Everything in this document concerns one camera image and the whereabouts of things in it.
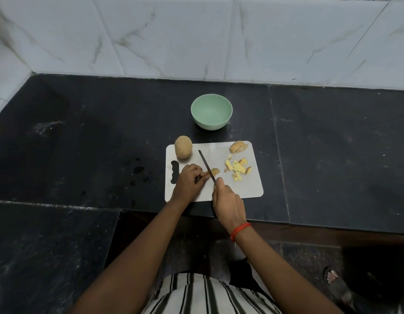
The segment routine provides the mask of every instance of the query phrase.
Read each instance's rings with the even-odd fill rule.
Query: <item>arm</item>
[[[182,212],[208,178],[199,166],[186,165],[171,200],[90,285],[70,313],[139,313]]]
[[[215,213],[230,234],[246,223],[246,211],[240,196],[219,178],[212,195]],[[324,294],[317,290],[275,252],[252,227],[237,233],[236,243],[250,260],[268,291],[286,314],[342,314]]]

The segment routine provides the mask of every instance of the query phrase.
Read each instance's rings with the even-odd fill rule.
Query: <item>red thread bracelet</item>
[[[234,238],[236,237],[236,235],[237,235],[241,230],[243,230],[244,228],[250,227],[250,226],[251,226],[251,223],[245,223],[245,224],[242,224],[241,226],[235,227],[234,230],[233,230],[233,232],[231,233],[231,241],[234,242]]]

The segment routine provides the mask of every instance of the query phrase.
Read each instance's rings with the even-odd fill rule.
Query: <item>whole potato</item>
[[[192,153],[192,141],[187,136],[180,136],[174,142],[174,151],[178,159],[187,158]]]

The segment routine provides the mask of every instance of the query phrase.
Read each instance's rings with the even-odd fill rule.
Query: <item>bowl rim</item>
[[[199,98],[204,97],[204,96],[219,96],[219,97],[221,97],[221,98],[224,98],[224,99],[230,104],[230,106],[231,106],[231,113],[230,113],[230,116],[229,116],[226,120],[224,120],[224,121],[222,121],[222,122],[220,122],[220,123],[216,123],[216,124],[205,124],[205,123],[203,123],[202,121],[200,121],[199,119],[197,119],[197,118],[194,116],[194,114],[193,114],[193,104],[195,103],[196,100],[198,100]],[[203,95],[197,97],[197,98],[192,102],[192,105],[190,106],[190,113],[192,114],[192,117],[193,117],[193,119],[194,119],[195,121],[198,121],[198,122],[202,123],[202,124],[205,125],[205,126],[219,126],[220,124],[223,124],[224,122],[228,122],[228,120],[230,120],[231,116],[233,115],[233,106],[232,106],[231,102],[230,102],[227,98],[225,98],[224,96],[221,96],[220,94],[203,94]]]

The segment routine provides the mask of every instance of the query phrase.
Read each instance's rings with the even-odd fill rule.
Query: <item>white marble tile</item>
[[[386,4],[235,0],[225,80],[325,86]]]
[[[233,0],[97,0],[129,77],[224,79]]]
[[[387,5],[330,85],[404,89],[404,0]]]
[[[0,40],[0,111],[29,78],[30,72]]]
[[[125,76],[92,0],[0,0],[0,38],[34,72]]]

